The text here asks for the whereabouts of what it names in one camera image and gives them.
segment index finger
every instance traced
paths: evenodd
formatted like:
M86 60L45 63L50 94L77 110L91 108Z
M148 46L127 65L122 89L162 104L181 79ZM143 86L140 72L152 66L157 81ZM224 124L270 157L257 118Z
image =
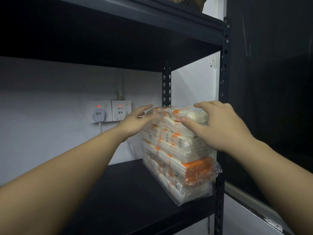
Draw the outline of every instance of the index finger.
M203 109L208 115L210 115L216 106L209 102L198 102L194 104L194 107Z
M146 106L140 106L139 108L135 109L132 113L134 115L136 115L137 117L139 117L143 113L143 111L150 109L152 106L153 106L153 104L146 105Z

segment forearm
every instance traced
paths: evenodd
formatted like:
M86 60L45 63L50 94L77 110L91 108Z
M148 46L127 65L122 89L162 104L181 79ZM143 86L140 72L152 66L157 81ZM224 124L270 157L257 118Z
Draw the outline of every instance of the forearm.
M57 233L103 173L122 140L115 127L3 186L0 233Z
M313 174L255 139L229 153L248 171L295 234L311 234Z

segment hand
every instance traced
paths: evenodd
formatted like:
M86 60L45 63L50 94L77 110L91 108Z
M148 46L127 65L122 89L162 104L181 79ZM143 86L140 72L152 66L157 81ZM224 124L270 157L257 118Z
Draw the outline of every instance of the hand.
M208 124L202 126L189 118L182 118L181 122L211 148L231 154L236 147L254 139L230 104L212 101L196 103L194 107L209 115Z
M138 134L145 125L155 119L155 115L145 115L144 111L150 109L153 105L141 106L138 109L131 112L126 118L117 126L123 135L123 142L131 136Z

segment lower shelf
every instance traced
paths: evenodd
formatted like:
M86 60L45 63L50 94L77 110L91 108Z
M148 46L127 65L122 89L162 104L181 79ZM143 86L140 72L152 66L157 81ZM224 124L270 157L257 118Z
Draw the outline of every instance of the lower shelf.
M175 205L139 159L108 166L61 234L174 234L215 211L215 193Z

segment black metal post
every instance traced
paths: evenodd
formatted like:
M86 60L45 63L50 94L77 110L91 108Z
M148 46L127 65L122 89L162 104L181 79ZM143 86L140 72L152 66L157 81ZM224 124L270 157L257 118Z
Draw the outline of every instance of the black metal post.
M171 68L168 64L162 71L162 106L171 106Z
M231 21L228 18L224 18L224 42L223 50L220 57L220 74L219 74L219 96L218 99L222 103L228 102L229 95L229 60L230 60L230 39L231 33ZM222 152L217 152L217 160ZM223 173L216 178L216 213L214 220L214 235L223 234L223 217L224 217L224 190L225 180Z

